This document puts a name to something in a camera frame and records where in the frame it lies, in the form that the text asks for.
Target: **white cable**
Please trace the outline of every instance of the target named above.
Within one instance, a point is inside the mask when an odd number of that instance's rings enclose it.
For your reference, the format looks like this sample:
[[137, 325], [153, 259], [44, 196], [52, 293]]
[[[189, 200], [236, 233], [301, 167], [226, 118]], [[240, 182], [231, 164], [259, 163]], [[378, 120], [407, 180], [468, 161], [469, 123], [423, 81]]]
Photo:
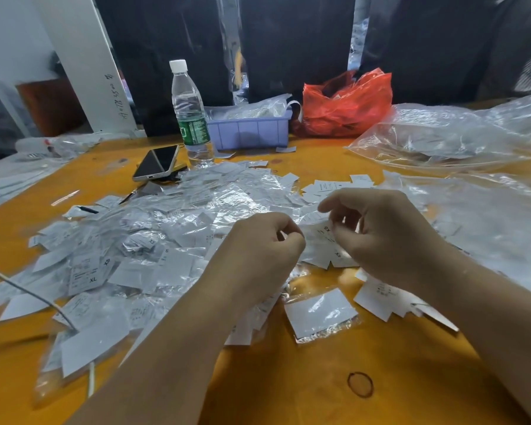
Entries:
[[[69, 326], [71, 327], [73, 331], [77, 333], [79, 332], [75, 324], [71, 321], [71, 319], [69, 319], [69, 316], [67, 316], [65, 312], [61, 309], [61, 307], [59, 307], [53, 301], [47, 300], [46, 298], [43, 298], [41, 295], [29, 290], [28, 288], [25, 288], [22, 285], [17, 284], [15, 281], [10, 279], [6, 275], [2, 274], [1, 272], [0, 272], [0, 279], [4, 280], [6, 283], [9, 283], [10, 285], [19, 289], [20, 291], [28, 293], [29, 295], [37, 298], [38, 300], [43, 301], [45, 304], [53, 307], [55, 310], [57, 310], [57, 312], [59, 312], [61, 316], [63, 316], [63, 318], [65, 319], [65, 321], [67, 321], [67, 323], [69, 324]], [[94, 361], [89, 364], [89, 380], [88, 380], [87, 397], [88, 398], [92, 397], [93, 393], [94, 393]]]

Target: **table surface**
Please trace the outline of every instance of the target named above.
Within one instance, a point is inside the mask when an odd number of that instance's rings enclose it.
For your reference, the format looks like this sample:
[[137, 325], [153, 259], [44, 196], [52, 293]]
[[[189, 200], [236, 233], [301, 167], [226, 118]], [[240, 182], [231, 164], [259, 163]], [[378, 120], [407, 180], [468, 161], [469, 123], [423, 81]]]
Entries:
[[[107, 194], [128, 194], [137, 186], [131, 177], [146, 151], [176, 140], [101, 143], [5, 203], [0, 207], [0, 271], [15, 274], [35, 260], [40, 251], [28, 249], [28, 238], [72, 205], [91, 204]], [[301, 186], [314, 179], [349, 181], [349, 174], [364, 173], [380, 183], [382, 166], [343, 149], [349, 143], [349, 139], [293, 140], [290, 145], [297, 146], [295, 153], [240, 155], [232, 160], [267, 159], [274, 173], [298, 175]], [[180, 158], [185, 157], [182, 149]], [[531, 163], [506, 171], [531, 173]], [[74, 195], [62, 200], [71, 193]], [[338, 285], [352, 302], [361, 285], [353, 275], [352, 269], [325, 271], [313, 267], [310, 275], [292, 285], [307, 290]], [[462, 334], [453, 334], [425, 317], [408, 314], [401, 319], [392, 315], [385, 323], [356, 308], [361, 325], [298, 345], [278, 302], [261, 341], [250, 347], [222, 350], [200, 422], [529, 423]], [[85, 377], [46, 402], [35, 399], [38, 362], [46, 350], [52, 314], [44, 310], [0, 324], [0, 424], [61, 424], [85, 399]], [[120, 358], [99, 364], [97, 387], [114, 371]], [[373, 380], [370, 398], [360, 398], [348, 386], [353, 372], [366, 373]]]

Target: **plastic bin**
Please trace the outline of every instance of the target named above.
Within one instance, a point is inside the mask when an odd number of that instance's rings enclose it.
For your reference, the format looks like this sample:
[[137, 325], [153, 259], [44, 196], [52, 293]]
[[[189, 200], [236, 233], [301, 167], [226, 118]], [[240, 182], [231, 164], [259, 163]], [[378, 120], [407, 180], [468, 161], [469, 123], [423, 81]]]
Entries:
[[218, 151], [287, 147], [292, 111], [281, 118], [249, 118], [208, 121], [211, 142]]

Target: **plastic bottle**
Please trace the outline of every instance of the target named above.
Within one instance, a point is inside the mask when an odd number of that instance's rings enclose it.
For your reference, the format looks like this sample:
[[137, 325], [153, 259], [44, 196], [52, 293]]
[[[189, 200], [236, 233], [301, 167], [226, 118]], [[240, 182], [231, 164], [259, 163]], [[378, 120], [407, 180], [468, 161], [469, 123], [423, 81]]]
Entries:
[[212, 165], [214, 153], [211, 137], [208, 134], [203, 99], [187, 73], [185, 60], [169, 61], [169, 65], [173, 71], [173, 84], [171, 85], [173, 109], [179, 122], [189, 163], [193, 168]]

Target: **white pillar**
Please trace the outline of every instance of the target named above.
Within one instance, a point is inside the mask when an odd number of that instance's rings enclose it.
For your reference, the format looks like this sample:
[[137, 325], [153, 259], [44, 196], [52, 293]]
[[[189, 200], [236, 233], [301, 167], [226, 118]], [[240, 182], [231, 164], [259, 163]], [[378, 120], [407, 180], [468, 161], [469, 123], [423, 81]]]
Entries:
[[34, 0], [93, 131], [137, 129], [92, 0]]

